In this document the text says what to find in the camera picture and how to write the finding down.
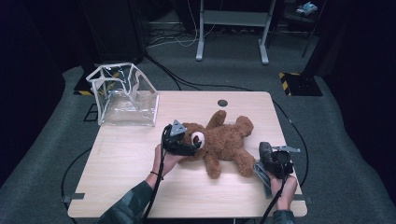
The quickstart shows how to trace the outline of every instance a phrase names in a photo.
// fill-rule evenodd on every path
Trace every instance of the person's hand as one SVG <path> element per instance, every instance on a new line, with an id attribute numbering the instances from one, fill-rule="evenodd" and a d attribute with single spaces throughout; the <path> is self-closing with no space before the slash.
<path id="1" fill-rule="evenodd" d="M 185 156 L 173 155 L 171 153 L 166 153 L 163 160 L 163 177 L 166 176 L 176 165 L 178 161 L 186 158 Z M 155 147 L 154 162 L 152 164 L 152 172 L 158 174 L 160 171 L 161 163 L 161 144 Z M 155 182 L 157 182 L 157 176 L 155 174 L 149 174 L 146 178 L 146 182 L 154 189 Z"/>
<path id="2" fill-rule="evenodd" d="M 282 187 L 281 179 L 276 178 L 270 172 L 267 172 L 268 176 L 271 179 L 271 191 L 275 196 L 277 192 Z M 283 187 L 282 195 L 276 202 L 276 209 L 277 210 L 290 210 L 291 202 L 294 198 L 294 193 L 297 190 L 297 179 L 296 177 L 289 175 L 288 179 L 286 180 L 285 186 Z"/>

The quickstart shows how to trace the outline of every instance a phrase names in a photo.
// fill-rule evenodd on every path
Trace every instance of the stuffed animal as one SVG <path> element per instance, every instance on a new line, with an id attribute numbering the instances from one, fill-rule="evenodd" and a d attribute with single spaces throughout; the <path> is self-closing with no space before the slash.
<path id="1" fill-rule="evenodd" d="M 216 112 L 204 126 L 197 123 L 183 123 L 187 131 L 183 141 L 185 143 L 202 142 L 201 148 L 194 156 L 182 161 L 205 160 L 208 175 L 217 179 L 221 173 L 219 160 L 234 161 L 242 176 L 253 174 L 255 159 L 244 149 L 244 138 L 251 135 L 254 128 L 249 118 L 240 116 L 235 124 L 224 124 L 227 113 L 224 110 Z"/>

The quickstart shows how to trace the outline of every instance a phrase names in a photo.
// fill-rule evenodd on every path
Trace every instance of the brown teddy bear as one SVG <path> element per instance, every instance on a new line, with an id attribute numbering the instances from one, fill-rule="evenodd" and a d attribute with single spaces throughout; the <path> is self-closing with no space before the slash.
<path id="1" fill-rule="evenodd" d="M 226 115 L 224 110 L 219 110 L 206 128 L 197 123 L 183 123 L 187 128 L 183 141 L 188 144 L 202 142 L 201 149 L 183 161 L 205 159 L 206 171 L 213 179 L 220 176 L 219 160 L 234 161 L 241 175 L 250 177 L 255 159 L 244 149 L 244 138 L 251 135 L 253 123 L 249 118 L 240 116 L 235 124 L 224 124 Z"/>

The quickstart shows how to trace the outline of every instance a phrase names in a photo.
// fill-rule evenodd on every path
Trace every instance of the clear plastic bag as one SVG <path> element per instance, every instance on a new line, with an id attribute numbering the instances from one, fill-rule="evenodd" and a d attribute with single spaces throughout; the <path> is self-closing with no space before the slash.
<path id="1" fill-rule="evenodd" d="M 98 107 L 98 124 L 155 126 L 159 93 L 133 63 L 99 66 L 86 77 Z"/>

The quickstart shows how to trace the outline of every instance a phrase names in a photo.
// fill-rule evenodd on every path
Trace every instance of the dark green sleeve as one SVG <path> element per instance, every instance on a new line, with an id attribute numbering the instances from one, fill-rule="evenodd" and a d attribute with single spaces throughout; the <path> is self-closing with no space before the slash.
<path id="1" fill-rule="evenodd" d="M 274 224 L 294 224 L 294 214 L 288 210 L 279 210 L 274 212 Z"/>
<path id="2" fill-rule="evenodd" d="M 118 202 L 105 211 L 96 223 L 141 223 L 152 188 L 146 181 L 129 190 Z"/>

